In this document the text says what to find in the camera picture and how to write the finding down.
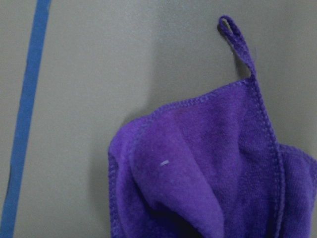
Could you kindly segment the purple towel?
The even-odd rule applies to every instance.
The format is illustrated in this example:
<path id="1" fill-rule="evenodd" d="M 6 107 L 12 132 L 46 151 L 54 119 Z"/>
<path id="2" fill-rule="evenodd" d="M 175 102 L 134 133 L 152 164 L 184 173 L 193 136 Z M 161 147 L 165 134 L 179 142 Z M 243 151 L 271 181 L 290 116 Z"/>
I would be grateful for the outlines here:
<path id="1" fill-rule="evenodd" d="M 218 25 L 248 78 L 164 105 L 108 149 L 113 238 L 308 238 L 317 162 L 280 144 L 233 19 Z"/>

